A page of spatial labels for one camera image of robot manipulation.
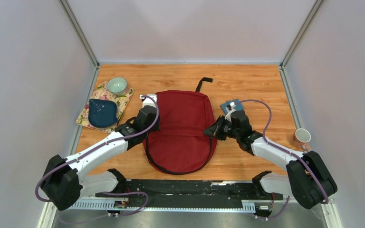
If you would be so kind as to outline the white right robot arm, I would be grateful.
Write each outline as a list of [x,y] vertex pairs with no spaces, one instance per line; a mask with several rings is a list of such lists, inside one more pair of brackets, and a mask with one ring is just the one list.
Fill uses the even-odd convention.
[[244,111],[232,111],[229,118],[221,115],[204,130],[204,134],[217,140],[233,138],[239,147],[253,156],[264,158],[286,170],[285,175],[265,171],[252,180],[252,193],[258,199],[270,193],[294,197],[304,208],[328,203],[328,197],[338,191],[336,182],[315,151],[302,153],[270,141],[252,129]]

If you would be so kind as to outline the red backpack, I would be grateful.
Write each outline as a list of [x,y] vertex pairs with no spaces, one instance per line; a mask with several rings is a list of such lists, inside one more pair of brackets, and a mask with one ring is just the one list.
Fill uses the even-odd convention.
[[158,171],[184,175],[201,170],[212,158],[217,140],[203,132],[215,123],[211,102],[200,92],[202,78],[195,91],[157,92],[158,123],[151,131],[129,139],[128,146],[142,144],[149,163]]

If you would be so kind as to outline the blue snap wallet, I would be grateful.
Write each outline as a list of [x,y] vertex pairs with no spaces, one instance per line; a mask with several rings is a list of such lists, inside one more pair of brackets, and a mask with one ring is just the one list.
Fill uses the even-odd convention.
[[232,106],[231,103],[235,104],[235,107],[233,108],[236,111],[241,111],[244,110],[244,106],[243,104],[239,103],[239,99],[233,99],[233,100],[228,100],[225,103],[222,103],[220,105],[220,108],[222,109],[224,115],[227,115],[228,112],[231,110]]

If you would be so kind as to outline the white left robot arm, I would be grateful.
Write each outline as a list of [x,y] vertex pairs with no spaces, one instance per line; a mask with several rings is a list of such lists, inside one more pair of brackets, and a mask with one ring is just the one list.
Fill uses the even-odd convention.
[[141,144],[150,131],[156,131],[158,105],[145,105],[129,122],[119,125],[97,144],[74,155],[49,159],[35,195],[40,201],[52,202],[60,210],[73,206],[81,197],[110,192],[121,197],[126,184],[112,171],[91,175],[90,172],[110,158]]

